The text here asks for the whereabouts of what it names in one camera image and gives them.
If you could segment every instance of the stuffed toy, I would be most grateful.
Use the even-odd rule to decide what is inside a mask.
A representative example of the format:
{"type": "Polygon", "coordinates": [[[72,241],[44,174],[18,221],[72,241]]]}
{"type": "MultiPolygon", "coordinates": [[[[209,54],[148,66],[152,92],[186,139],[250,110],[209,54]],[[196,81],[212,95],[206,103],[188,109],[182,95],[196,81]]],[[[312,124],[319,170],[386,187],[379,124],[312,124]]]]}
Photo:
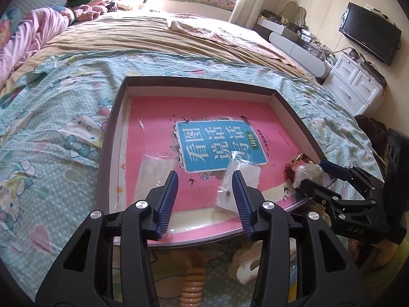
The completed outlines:
{"type": "Polygon", "coordinates": [[[100,15],[107,13],[108,10],[104,6],[90,7],[83,4],[78,9],[74,10],[74,16],[76,22],[86,22],[97,19],[100,15]]]}

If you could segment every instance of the clear plastic bag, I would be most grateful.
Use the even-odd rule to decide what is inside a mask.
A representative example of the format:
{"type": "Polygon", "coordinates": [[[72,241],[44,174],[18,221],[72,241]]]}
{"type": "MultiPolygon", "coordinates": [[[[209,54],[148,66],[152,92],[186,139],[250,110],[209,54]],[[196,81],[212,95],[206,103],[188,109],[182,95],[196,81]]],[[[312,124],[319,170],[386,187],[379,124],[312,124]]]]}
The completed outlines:
{"type": "Polygon", "coordinates": [[[232,177],[235,171],[240,171],[247,186],[257,188],[261,167],[253,164],[250,160],[244,160],[232,151],[232,159],[224,172],[222,183],[217,190],[215,205],[238,214],[236,200],[232,190],[232,177]]]}
{"type": "Polygon", "coordinates": [[[294,169],[294,182],[292,186],[294,188],[300,187],[300,183],[304,179],[311,179],[316,183],[322,184],[324,179],[324,171],[321,166],[317,164],[304,164],[294,169]]]}
{"type": "Polygon", "coordinates": [[[223,223],[235,217],[234,213],[224,211],[218,207],[172,212],[167,232],[168,234],[174,234],[193,231],[217,223],[223,223]]]}
{"type": "Polygon", "coordinates": [[[144,154],[136,182],[134,202],[144,200],[152,188],[163,186],[177,163],[175,156],[144,154]]]}

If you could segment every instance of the light blue bedsheet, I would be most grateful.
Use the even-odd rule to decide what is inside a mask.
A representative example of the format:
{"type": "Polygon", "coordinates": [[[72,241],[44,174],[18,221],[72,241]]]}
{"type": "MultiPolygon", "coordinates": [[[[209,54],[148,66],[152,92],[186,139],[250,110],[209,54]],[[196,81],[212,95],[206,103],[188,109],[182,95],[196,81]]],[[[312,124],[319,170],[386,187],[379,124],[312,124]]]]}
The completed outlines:
{"type": "MultiPolygon", "coordinates": [[[[306,81],[260,66],[138,50],[51,57],[20,78],[19,93],[0,98],[0,255],[31,298],[96,206],[107,120],[118,87],[131,75],[220,79],[277,89],[330,161],[358,165],[381,177],[371,143],[353,117],[306,81]]],[[[344,183],[335,188],[344,197],[355,197],[344,183]]]]}

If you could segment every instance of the tv stand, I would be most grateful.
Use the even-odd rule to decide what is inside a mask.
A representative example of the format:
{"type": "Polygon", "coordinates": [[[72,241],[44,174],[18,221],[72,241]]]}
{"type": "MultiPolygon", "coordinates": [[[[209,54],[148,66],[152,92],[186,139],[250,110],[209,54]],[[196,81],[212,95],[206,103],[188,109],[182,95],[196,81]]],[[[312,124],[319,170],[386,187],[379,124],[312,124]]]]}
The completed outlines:
{"type": "Polygon", "coordinates": [[[385,99],[381,83],[345,53],[339,57],[323,87],[353,116],[372,116],[385,99]]]}

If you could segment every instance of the drawer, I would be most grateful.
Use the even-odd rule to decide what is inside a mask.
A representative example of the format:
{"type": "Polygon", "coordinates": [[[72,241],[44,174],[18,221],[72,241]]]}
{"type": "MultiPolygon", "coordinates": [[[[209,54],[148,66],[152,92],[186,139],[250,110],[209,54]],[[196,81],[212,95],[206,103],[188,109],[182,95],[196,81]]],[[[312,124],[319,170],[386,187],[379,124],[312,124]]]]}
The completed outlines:
{"type": "Polygon", "coordinates": [[[355,94],[337,73],[331,72],[325,80],[324,86],[337,97],[338,100],[336,99],[336,101],[340,101],[342,106],[353,116],[367,111],[369,105],[360,95],[355,94]]]}
{"type": "Polygon", "coordinates": [[[382,90],[362,71],[359,72],[351,87],[356,93],[359,93],[368,104],[371,104],[377,96],[381,96],[382,90]]]}
{"type": "Polygon", "coordinates": [[[359,73],[359,68],[355,66],[344,56],[340,56],[337,63],[334,66],[334,70],[348,83],[352,84],[355,77],[359,73]]]}

